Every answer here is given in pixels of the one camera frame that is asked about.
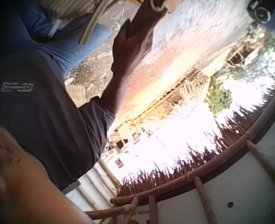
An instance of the person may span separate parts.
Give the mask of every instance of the person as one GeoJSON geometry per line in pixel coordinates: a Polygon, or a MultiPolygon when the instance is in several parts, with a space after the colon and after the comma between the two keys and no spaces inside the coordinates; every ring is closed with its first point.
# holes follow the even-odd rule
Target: person
{"type": "Polygon", "coordinates": [[[28,15],[25,8],[9,4],[0,24],[0,125],[62,191],[99,160],[133,70],[151,50],[155,23],[129,38],[131,21],[126,20],[113,44],[112,79],[101,97],[77,108],[66,92],[65,74],[109,33],[98,24],[88,44],[79,45],[82,26],[75,25],[83,16],[50,37],[56,23],[50,13],[34,4],[28,15]]]}

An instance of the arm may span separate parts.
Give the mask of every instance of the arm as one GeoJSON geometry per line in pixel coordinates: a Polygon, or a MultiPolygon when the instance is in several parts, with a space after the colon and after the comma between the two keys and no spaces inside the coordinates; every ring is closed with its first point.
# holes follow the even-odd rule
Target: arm
{"type": "Polygon", "coordinates": [[[79,108],[93,146],[95,162],[99,160],[107,143],[108,129],[123,104],[133,71],[152,47],[153,23],[128,37],[130,26],[131,22],[127,20],[114,40],[113,77],[101,98],[93,98],[79,108]]]}

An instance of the thatched roof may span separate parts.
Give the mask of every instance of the thatched roof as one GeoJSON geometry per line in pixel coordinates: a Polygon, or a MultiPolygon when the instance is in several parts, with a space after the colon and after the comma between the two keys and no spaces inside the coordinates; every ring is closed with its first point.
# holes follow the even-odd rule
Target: thatched roof
{"type": "Polygon", "coordinates": [[[234,112],[232,117],[226,118],[224,123],[220,124],[216,121],[221,135],[207,133],[207,137],[214,143],[214,149],[205,148],[202,153],[199,153],[197,150],[187,147],[189,157],[186,160],[178,159],[174,161],[171,168],[167,166],[160,168],[156,165],[152,172],[140,170],[135,174],[131,173],[123,179],[123,185],[119,189],[118,196],[133,195],[161,186],[186,175],[217,157],[241,138],[260,117],[275,94],[275,84],[270,88],[265,88],[263,93],[263,102],[254,105],[252,111],[239,106],[239,111],[234,112]]]}

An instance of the sandy ground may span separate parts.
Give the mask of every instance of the sandy ground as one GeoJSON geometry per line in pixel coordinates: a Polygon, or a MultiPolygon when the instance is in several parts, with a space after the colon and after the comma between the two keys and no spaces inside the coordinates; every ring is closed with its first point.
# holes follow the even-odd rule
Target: sandy ground
{"type": "MultiPolygon", "coordinates": [[[[239,39],[251,23],[248,0],[182,0],[181,7],[155,28],[152,52],[134,72],[125,103],[113,127],[141,113],[155,98],[180,79],[193,65],[239,39]]],[[[108,84],[113,38],[137,6],[120,2],[100,22],[113,35],[97,52],[74,70],[74,84],[86,87],[87,100],[101,95],[108,84]]]]}

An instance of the green foliage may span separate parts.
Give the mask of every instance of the green foliage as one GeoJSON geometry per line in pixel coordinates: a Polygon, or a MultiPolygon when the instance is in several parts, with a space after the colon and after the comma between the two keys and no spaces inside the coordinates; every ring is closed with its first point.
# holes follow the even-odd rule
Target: green foliage
{"type": "Polygon", "coordinates": [[[211,77],[211,82],[208,89],[208,104],[209,109],[213,115],[217,116],[222,113],[223,110],[229,109],[232,102],[232,93],[229,90],[225,90],[221,87],[221,83],[216,80],[217,76],[211,77]]]}

